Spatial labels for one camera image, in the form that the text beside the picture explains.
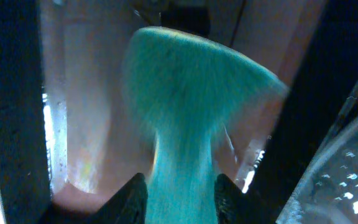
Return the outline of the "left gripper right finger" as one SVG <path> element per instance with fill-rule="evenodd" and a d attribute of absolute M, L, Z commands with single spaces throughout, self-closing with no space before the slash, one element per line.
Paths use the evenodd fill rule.
<path fill-rule="evenodd" d="M 219 224 L 269 223 L 261 199 L 250 193 L 244 194 L 226 174 L 216 178 L 214 203 Z"/>

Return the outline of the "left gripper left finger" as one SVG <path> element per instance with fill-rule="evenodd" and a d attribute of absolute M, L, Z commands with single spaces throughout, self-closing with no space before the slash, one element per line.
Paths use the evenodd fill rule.
<path fill-rule="evenodd" d="M 148 191 L 143 173 L 136 173 L 86 224 L 145 224 Z"/>

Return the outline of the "green scouring sponge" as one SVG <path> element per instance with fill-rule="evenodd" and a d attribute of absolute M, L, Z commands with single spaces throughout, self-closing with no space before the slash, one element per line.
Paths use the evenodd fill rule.
<path fill-rule="evenodd" d="M 127 107 L 155 138 L 147 223 L 217 223 L 211 140 L 245 105 L 284 97 L 269 69 L 166 27 L 134 32 L 122 66 Z"/>

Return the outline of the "round black tray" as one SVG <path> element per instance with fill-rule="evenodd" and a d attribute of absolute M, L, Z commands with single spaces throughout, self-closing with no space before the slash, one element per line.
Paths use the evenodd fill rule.
<path fill-rule="evenodd" d="M 358 223 L 358 81 L 277 223 Z"/>

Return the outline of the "rectangular black tray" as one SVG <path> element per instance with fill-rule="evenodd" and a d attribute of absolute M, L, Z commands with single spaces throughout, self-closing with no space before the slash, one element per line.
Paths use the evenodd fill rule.
<path fill-rule="evenodd" d="M 127 107 L 122 66 L 150 26 L 225 45 L 287 86 L 211 140 L 217 176 L 277 221 L 358 81 L 358 0 L 0 1 L 7 223 L 85 223 L 136 173 L 147 184 L 155 138 Z"/>

